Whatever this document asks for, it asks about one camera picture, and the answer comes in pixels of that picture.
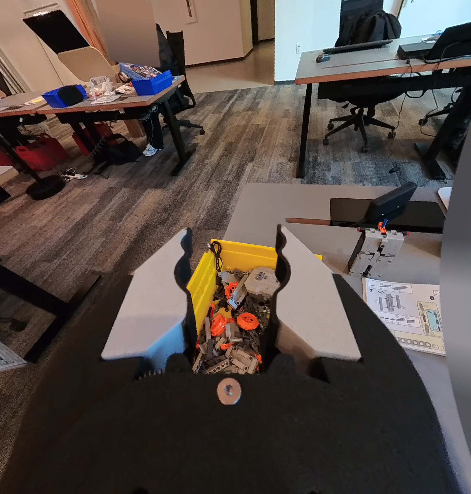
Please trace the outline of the grey block assembly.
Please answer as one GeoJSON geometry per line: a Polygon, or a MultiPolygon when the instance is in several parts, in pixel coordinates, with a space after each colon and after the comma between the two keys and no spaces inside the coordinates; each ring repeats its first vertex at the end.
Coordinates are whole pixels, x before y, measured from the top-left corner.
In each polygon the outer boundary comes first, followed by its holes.
{"type": "Polygon", "coordinates": [[[358,228],[361,236],[348,262],[348,274],[355,277],[380,280],[383,271],[390,266],[410,234],[406,230],[390,230],[387,219],[374,228],[358,228]]]}

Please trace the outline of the black round stand base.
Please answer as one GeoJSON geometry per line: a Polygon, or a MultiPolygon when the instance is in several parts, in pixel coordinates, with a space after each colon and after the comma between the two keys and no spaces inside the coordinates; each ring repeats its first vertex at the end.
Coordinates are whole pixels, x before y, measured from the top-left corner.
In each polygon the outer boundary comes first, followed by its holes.
{"type": "Polygon", "coordinates": [[[53,197],[66,186],[66,180],[59,175],[42,177],[26,189],[26,194],[34,201],[41,201],[53,197]]]}

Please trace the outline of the grey wood-edged desk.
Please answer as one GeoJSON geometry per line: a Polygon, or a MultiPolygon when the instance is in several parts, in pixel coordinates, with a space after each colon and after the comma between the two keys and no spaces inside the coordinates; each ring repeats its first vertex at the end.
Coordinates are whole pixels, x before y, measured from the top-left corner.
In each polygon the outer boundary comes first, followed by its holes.
{"type": "Polygon", "coordinates": [[[430,177],[436,180],[446,178],[436,157],[458,121],[463,119],[471,108],[471,55],[437,63],[426,63],[416,58],[398,58],[397,50],[400,45],[422,42],[425,37],[429,35],[394,39],[382,48],[332,54],[331,59],[325,63],[316,63],[316,57],[322,50],[308,51],[300,56],[295,84],[306,86],[306,96],[296,178],[305,176],[306,144],[314,83],[318,84],[318,99],[339,103],[346,102],[353,96],[366,96],[373,90],[378,94],[399,91],[400,95],[406,95],[415,91],[429,92],[462,87],[462,93],[430,146],[415,144],[430,177]]]}

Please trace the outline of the black keyboard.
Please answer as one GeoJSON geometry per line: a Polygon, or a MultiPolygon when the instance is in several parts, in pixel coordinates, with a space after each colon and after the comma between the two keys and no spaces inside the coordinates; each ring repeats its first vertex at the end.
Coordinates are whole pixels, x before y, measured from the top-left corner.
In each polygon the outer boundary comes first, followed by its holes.
{"type": "Polygon", "coordinates": [[[353,45],[336,46],[336,47],[331,47],[331,48],[324,48],[322,50],[322,52],[324,54],[327,54],[327,55],[332,55],[332,54],[338,54],[338,53],[363,51],[363,50],[368,50],[368,49],[382,48],[384,46],[389,45],[392,42],[393,42],[392,39],[388,39],[388,40],[375,40],[375,41],[368,41],[368,42],[363,42],[363,43],[357,43],[357,44],[353,44],[353,45]]]}

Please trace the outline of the pile of building pieces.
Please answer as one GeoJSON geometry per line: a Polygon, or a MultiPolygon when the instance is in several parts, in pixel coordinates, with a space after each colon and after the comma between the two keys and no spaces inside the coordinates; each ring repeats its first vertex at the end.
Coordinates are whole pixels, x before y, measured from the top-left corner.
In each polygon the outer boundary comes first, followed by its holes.
{"type": "Polygon", "coordinates": [[[201,327],[192,366],[194,374],[259,373],[263,360],[263,336],[270,321],[271,297],[254,297],[247,292],[244,283],[252,270],[233,269],[217,273],[214,289],[208,292],[207,308],[201,310],[201,327]],[[233,281],[239,284],[227,299],[225,286],[233,281]],[[258,318],[260,324],[257,329],[246,331],[239,327],[237,317],[244,312],[258,318]],[[221,336],[213,337],[210,328],[218,313],[227,318],[227,324],[221,336]]]}

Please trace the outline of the colourful blue toy box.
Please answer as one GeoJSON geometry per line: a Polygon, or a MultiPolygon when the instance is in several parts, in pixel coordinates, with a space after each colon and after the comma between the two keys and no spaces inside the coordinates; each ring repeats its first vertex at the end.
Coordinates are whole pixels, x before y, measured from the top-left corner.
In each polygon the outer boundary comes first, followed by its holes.
{"type": "Polygon", "coordinates": [[[122,73],[130,77],[132,80],[151,79],[162,73],[151,66],[135,65],[123,62],[119,63],[119,68],[122,73]]]}

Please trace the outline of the black backpack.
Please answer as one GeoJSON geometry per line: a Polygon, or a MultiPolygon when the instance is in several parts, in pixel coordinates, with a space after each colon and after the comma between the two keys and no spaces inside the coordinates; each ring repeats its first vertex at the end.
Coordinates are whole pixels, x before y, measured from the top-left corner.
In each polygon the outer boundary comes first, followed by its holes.
{"type": "Polygon", "coordinates": [[[399,39],[401,24],[398,18],[383,10],[367,11],[354,19],[348,44],[399,39]]]}

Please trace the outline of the yellow plastic bin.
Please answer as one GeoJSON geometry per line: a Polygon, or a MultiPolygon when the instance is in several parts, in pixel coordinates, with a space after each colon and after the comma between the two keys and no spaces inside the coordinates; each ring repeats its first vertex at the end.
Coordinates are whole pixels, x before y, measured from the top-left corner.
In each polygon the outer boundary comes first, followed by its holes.
{"type": "MultiPolygon", "coordinates": [[[[249,271],[260,266],[269,267],[275,271],[277,267],[277,252],[275,248],[225,240],[211,241],[208,252],[203,254],[187,286],[192,297],[197,336],[201,327],[201,310],[207,308],[208,292],[214,289],[217,273],[233,269],[249,271]]],[[[272,300],[270,307],[270,321],[262,343],[262,366],[258,374],[265,372],[270,365],[270,359],[281,353],[276,347],[279,322],[275,313],[276,304],[272,300]]],[[[295,365],[296,367],[303,366],[304,370],[308,367],[307,363],[295,362],[295,365]]]]}

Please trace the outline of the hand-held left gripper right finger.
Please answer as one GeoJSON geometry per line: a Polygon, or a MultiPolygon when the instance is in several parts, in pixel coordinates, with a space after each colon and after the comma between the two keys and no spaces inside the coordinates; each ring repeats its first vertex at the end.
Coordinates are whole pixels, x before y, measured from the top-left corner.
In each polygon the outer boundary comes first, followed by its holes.
{"type": "Polygon", "coordinates": [[[277,349],[296,363],[318,357],[359,361],[361,353],[332,271],[285,226],[278,226],[277,238],[278,260],[284,267],[276,293],[277,349]]]}

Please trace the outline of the black laptop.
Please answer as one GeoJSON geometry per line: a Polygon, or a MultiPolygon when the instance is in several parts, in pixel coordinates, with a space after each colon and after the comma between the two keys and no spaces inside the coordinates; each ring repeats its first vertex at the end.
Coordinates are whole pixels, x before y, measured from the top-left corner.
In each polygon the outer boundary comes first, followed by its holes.
{"type": "Polygon", "coordinates": [[[471,22],[445,29],[434,44],[422,41],[400,45],[397,56],[403,60],[421,59],[426,63],[471,56],[471,22]]]}

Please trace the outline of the tan board with black panel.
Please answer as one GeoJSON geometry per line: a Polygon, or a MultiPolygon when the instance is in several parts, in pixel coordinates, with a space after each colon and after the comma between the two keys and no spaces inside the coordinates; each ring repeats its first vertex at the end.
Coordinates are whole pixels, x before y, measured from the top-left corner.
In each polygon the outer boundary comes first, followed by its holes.
{"type": "Polygon", "coordinates": [[[22,21],[80,81],[99,76],[118,81],[118,66],[110,65],[103,54],[89,44],[57,4],[27,11],[22,21]]]}

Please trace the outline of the black flat pad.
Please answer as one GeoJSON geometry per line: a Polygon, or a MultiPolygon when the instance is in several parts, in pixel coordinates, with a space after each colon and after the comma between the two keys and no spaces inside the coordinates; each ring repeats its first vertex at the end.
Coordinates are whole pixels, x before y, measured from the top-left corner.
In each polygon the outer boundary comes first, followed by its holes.
{"type": "Polygon", "coordinates": [[[387,219],[388,230],[442,234],[445,216],[438,203],[409,201],[403,207],[389,211],[375,222],[366,219],[370,200],[332,198],[330,200],[331,226],[375,228],[387,219]]]}

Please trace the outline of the black-and-white printed sheet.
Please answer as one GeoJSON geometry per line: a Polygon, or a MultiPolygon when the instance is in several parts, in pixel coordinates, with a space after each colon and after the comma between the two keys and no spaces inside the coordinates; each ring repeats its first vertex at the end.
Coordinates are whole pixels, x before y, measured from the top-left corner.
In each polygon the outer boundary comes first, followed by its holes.
{"type": "Polygon", "coordinates": [[[26,360],[0,342],[0,372],[23,367],[26,360]]]}

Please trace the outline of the black bag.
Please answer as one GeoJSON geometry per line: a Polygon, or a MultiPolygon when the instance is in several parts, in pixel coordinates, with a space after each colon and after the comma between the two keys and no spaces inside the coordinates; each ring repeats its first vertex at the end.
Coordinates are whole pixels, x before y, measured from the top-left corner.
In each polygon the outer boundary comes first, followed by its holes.
{"type": "Polygon", "coordinates": [[[103,137],[105,146],[103,155],[111,165],[125,165],[136,162],[143,156],[136,144],[122,134],[112,134],[103,137]]]}

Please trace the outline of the large blue plastic bin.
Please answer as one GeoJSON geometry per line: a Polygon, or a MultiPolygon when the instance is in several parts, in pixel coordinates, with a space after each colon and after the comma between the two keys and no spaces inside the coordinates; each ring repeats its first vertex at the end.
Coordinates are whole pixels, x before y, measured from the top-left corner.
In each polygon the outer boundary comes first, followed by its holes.
{"type": "Polygon", "coordinates": [[[160,73],[155,77],[132,80],[133,88],[139,96],[156,95],[169,88],[172,83],[173,76],[170,70],[160,73]]]}

